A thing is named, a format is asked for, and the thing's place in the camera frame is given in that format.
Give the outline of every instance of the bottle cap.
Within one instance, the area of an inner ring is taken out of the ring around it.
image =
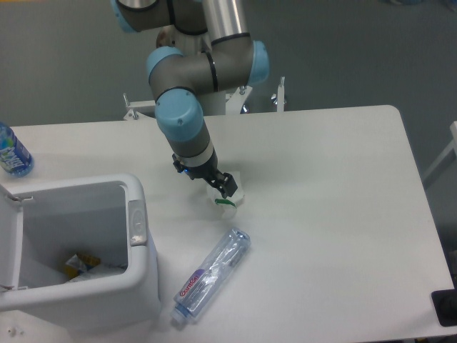
[[[178,324],[184,324],[187,322],[187,318],[184,316],[184,313],[179,311],[176,307],[173,311],[171,311],[171,316],[178,322]]]

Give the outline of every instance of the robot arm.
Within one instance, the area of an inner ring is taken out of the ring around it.
[[[222,196],[231,197],[237,186],[221,173],[216,151],[196,96],[244,85],[268,77],[265,46],[252,41],[241,0],[112,0],[124,31],[142,31],[173,24],[185,34],[208,30],[211,50],[184,56],[163,46],[149,55],[146,68],[154,98],[156,119],[174,151],[174,166],[191,179],[204,179]]]

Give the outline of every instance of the water bottle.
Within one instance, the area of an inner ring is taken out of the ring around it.
[[[26,176],[34,167],[34,159],[17,139],[11,127],[0,122],[0,165],[15,177]]]
[[[174,297],[176,306],[171,316],[179,324],[195,318],[250,246],[246,233],[236,228],[227,232]]]

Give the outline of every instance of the gray floor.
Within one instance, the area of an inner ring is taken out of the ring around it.
[[[457,120],[457,14],[439,0],[248,0],[248,25],[271,58],[253,111],[286,77],[288,109],[391,104],[423,172]],[[123,34],[109,1],[0,3],[0,119],[10,125],[119,120],[150,99],[144,62],[157,31]],[[428,190],[447,249],[457,249],[457,165]]]

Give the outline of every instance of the white trash bin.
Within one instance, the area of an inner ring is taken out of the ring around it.
[[[144,192],[130,174],[0,187],[0,312],[21,310],[68,329],[160,311],[156,248]],[[126,265],[120,275],[65,283],[76,253]]]

